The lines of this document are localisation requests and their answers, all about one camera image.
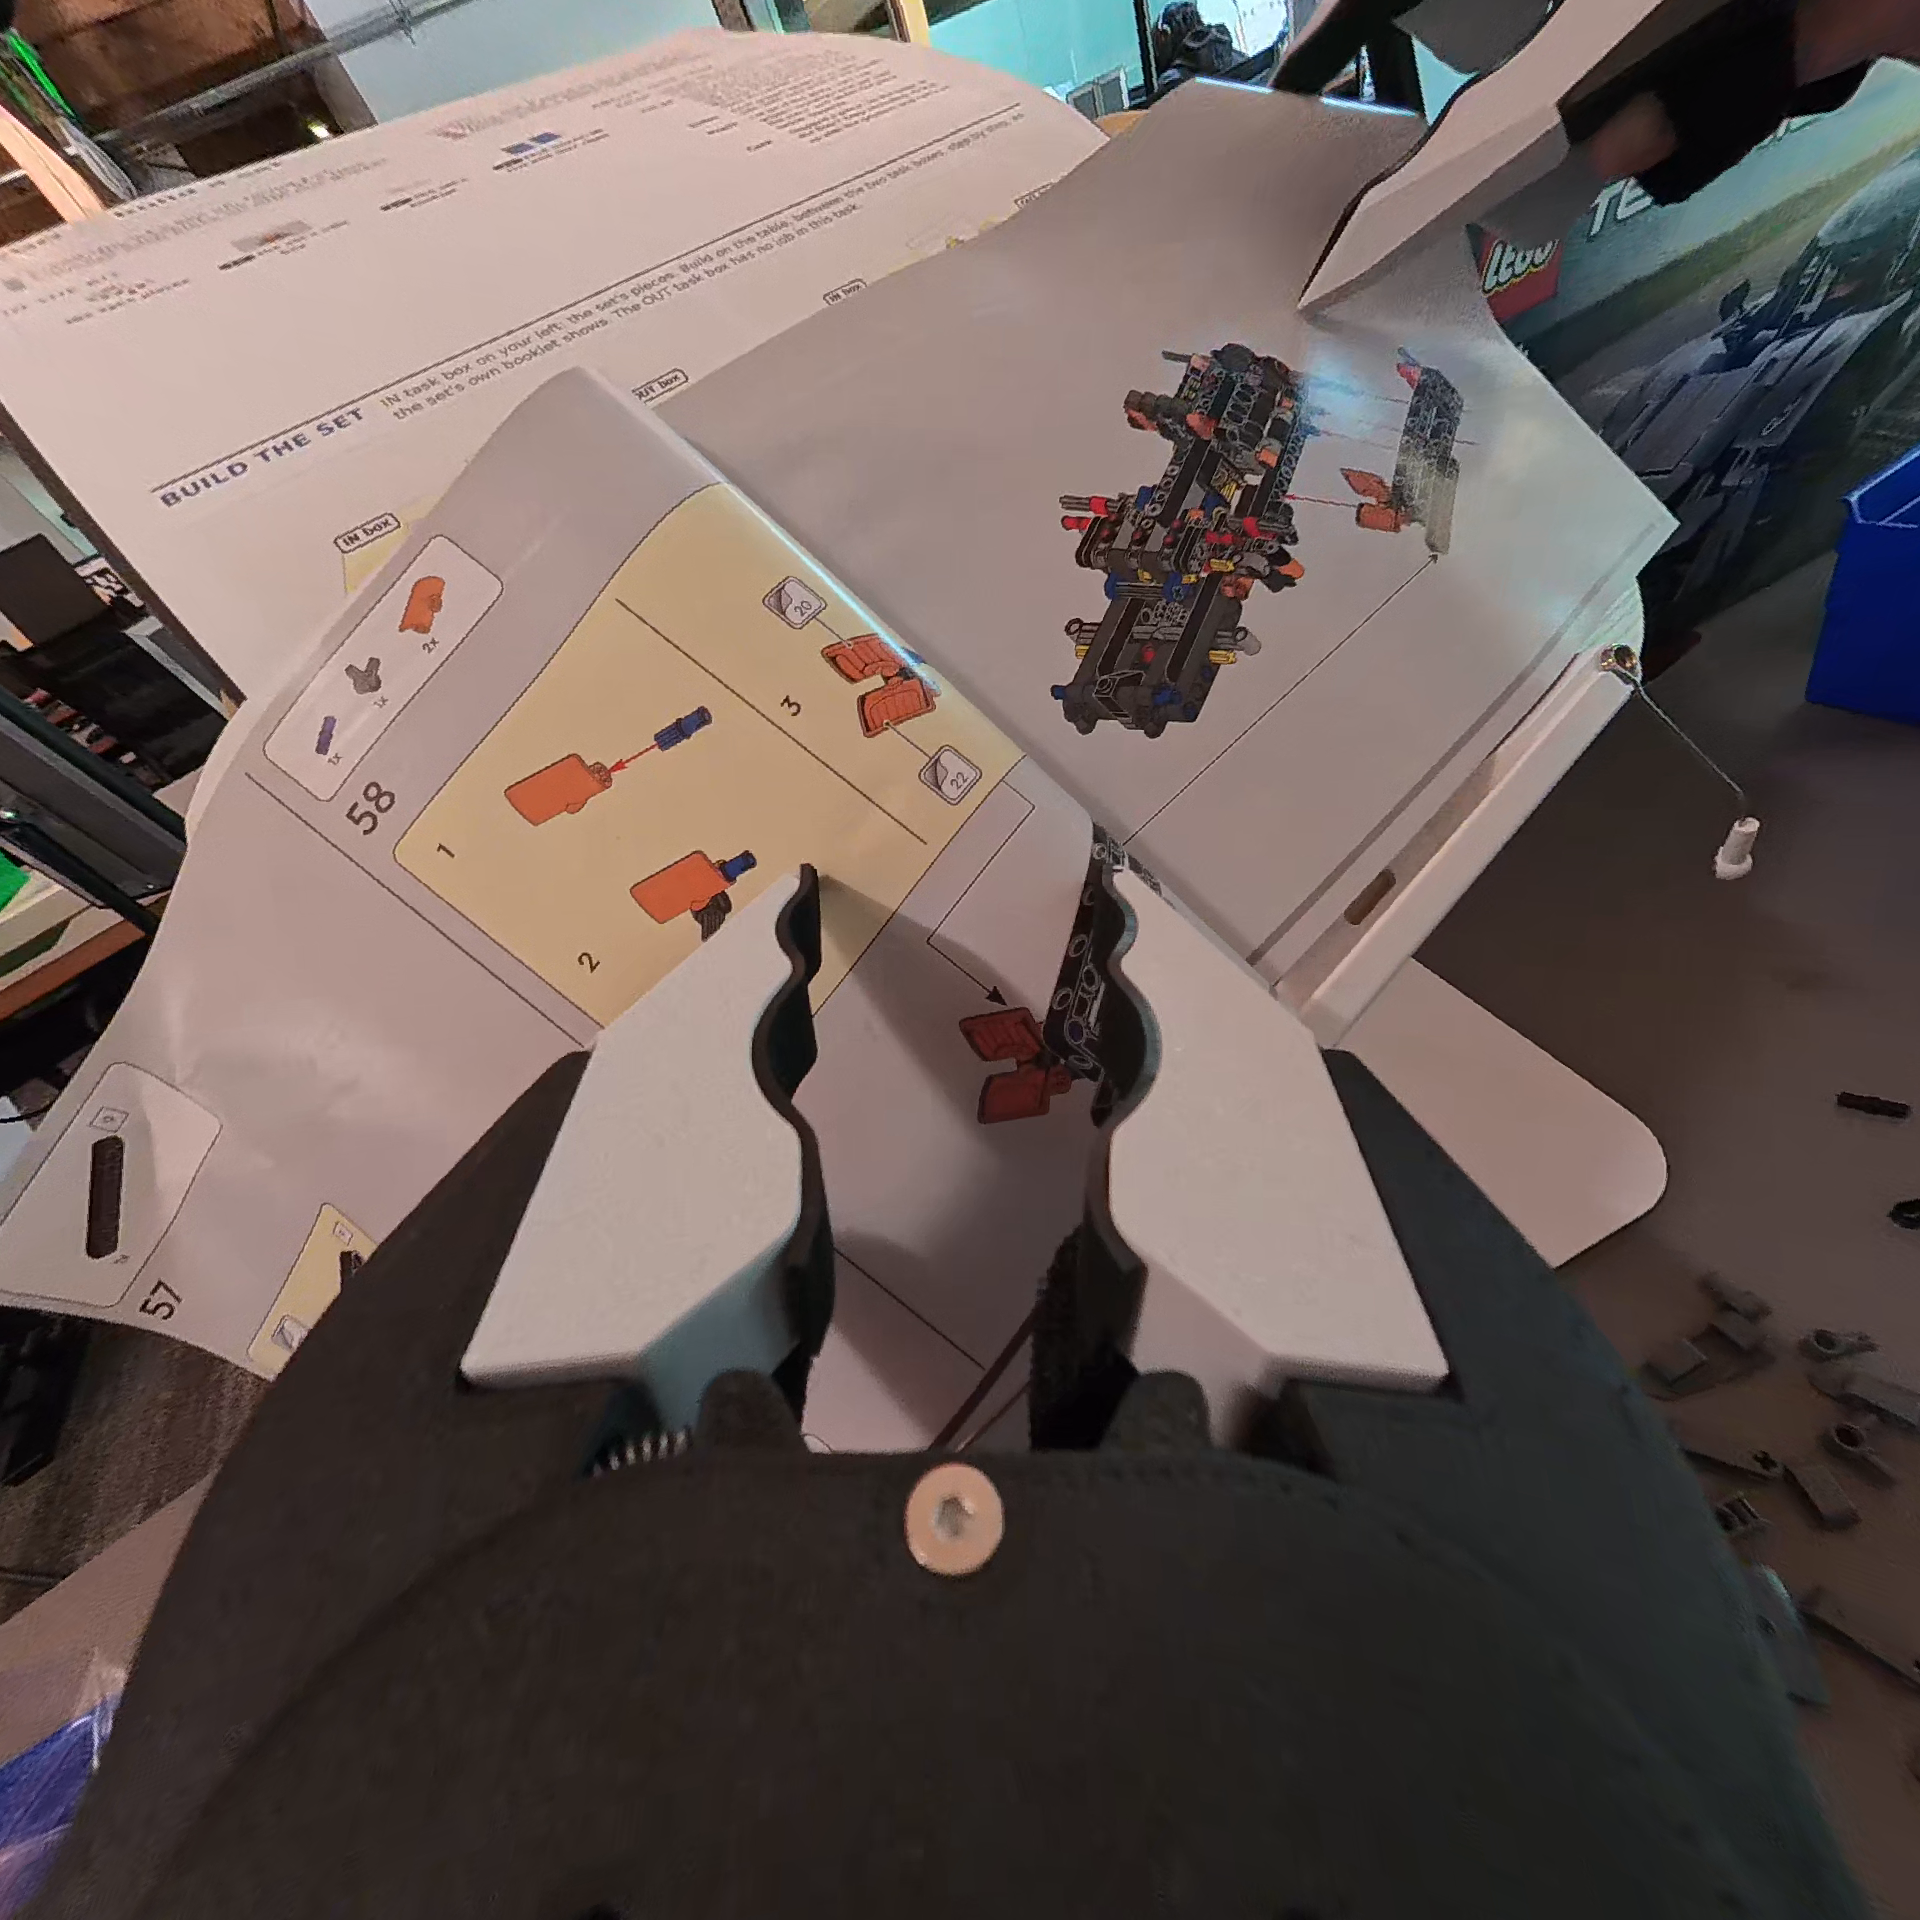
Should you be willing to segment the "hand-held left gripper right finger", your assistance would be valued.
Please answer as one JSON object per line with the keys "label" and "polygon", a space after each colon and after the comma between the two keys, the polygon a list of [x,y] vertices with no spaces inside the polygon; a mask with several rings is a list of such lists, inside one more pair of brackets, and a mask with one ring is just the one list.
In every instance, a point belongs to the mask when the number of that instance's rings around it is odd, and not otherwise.
{"label": "hand-held left gripper right finger", "polygon": [[1136,869],[1111,970],[1141,1064],[1088,1172],[1096,1326],[1209,1410],[1450,1373],[1309,1026]]}

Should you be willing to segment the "white book stand tray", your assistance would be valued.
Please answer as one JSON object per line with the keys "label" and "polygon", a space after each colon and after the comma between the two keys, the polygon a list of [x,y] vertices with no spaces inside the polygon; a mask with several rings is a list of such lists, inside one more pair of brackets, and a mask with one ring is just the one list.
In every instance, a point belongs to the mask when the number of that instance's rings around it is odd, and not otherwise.
{"label": "white book stand tray", "polygon": [[1323,1047],[1340,1044],[1444,924],[1530,815],[1613,721],[1640,684],[1641,582],[1631,581],[1579,636],[1535,705],[1389,849],[1364,854],[1335,917],[1289,964],[1259,961],[1271,991]]}

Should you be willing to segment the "lego set cardboard box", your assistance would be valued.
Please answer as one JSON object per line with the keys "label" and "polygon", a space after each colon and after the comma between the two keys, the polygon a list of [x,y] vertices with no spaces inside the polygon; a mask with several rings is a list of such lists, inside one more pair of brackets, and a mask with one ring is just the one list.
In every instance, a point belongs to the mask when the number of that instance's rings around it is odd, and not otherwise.
{"label": "lego set cardboard box", "polygon": [[1609,182],[1554,246],[1473,231],[1507,336],[1676,517],[1648,624],[1836,544],[1917,430],[1917,77],[1881,61],[1687,204]]}

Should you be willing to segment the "dark storage shelf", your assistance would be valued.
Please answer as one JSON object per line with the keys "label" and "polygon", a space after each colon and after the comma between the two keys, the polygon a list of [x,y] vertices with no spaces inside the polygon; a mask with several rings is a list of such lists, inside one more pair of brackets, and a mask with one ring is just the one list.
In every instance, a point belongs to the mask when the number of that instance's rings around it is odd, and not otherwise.
{"label": "dark storage shelf", "polygon": [[229,725],[216,666],[5,487],[5,1052],[85,1047],[147,959],[186,794]]}

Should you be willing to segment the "blue plastic bin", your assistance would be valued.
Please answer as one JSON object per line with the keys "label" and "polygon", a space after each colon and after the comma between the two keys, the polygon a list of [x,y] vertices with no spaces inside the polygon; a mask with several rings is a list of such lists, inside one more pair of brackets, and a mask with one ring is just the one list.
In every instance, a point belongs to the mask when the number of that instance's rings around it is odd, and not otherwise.
{"label": "blue plastic bin", "polygon": [[1917,447],[1847,496],[1809,703],[1917,725]]}

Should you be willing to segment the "printed white task sheet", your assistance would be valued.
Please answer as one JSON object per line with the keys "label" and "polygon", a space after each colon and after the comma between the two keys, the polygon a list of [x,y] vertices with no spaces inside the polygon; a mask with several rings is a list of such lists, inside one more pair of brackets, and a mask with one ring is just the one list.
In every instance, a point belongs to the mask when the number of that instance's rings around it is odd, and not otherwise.
{"label": "printed white task sheet", "polygon": [[5,248],[5,434],[259,696],[539,381],[658,399],[1104,134],[917,42],[700,30]]}

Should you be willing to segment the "open lego building manual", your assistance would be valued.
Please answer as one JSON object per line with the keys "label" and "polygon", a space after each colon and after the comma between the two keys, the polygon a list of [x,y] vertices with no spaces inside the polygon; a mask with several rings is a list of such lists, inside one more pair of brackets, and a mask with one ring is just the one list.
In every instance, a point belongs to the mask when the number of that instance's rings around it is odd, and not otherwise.
{"label": "open lego building manual", "polygon": [[741,149],[610,303],[186,484],[252,702],[171,929],[5,1178],[5,1298],[256,1373],[506,1105],[809,861],[845,1278],[985,1358],[1090,1092],[997,1117],[1103,826],[1289,968],[1664,511],[1464,240],[1331,322],[1423,128],[1202,84],[1114,142],[944,84]]}

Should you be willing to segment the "pile of black lego pieces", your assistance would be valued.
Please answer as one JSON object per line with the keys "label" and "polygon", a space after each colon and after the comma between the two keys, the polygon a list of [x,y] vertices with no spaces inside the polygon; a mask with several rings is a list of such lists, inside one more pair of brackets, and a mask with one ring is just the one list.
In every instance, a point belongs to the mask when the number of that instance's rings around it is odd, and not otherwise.
{"label": "pile of black lego pieces", "polygon": [[[1913,1103],[1899,1096],[1871,1094],[1857,1089],[1841,1089],[1833,1096],[1836,1109],[1873,1119],[1907,1121],[1913,1116]],[[1917,1196],[1909,1196],[1888,1206],[1888,1220],[1905,1231],[1917,1231]]]}

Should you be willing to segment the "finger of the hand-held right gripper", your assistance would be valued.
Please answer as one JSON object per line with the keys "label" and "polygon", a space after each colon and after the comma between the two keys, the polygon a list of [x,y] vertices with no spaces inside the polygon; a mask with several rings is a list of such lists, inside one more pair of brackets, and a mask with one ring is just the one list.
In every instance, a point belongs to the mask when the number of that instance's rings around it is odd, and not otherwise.
{"label": "finger of the hand-held right gripper", "polygon": [[1477,222],[1569,152],[1563,104],[1659,39],[1655,2],[1573,2],[1464,86],[1416,149],[1340,215],[1299,297],[1303,313],[1375,281],[1429,231]]}
{"label": "finger of the hand-held right gripper", "polygon": [[1276,89],[1329,94],[1362,69],[1375,94],[1417,94],[1416,46],[1457,73],[1477,74],[1530,39],[1552,2],[1321,2],[1297,15]]}

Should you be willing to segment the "scattered grey lego pieces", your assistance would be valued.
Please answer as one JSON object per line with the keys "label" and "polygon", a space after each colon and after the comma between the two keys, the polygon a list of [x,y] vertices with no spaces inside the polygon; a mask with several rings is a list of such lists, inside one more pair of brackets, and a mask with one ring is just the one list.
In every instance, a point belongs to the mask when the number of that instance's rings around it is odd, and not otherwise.
{"label": "scattered grey lego pieces", "polygon": [[1833,1701],[1825,1653],[1916,1690],[1916,1383],[1860,1328],[1797,1328],[1699,1280],[1693,1328],[1632,1373],[1691,1468],[1792,1705]]}

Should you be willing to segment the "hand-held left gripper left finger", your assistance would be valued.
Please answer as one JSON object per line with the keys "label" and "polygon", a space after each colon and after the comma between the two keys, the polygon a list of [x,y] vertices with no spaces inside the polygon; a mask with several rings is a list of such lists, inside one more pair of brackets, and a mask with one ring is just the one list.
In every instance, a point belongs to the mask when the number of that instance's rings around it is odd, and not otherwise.
{"label": "hand-held left gripper left finger", "polygon": [[818,1057],[818,872],[797,869],[604,1028],[513,1237],[469,1385],[728,1370],[807,1392],[833,1321],[833,1223],[796,1092]]}

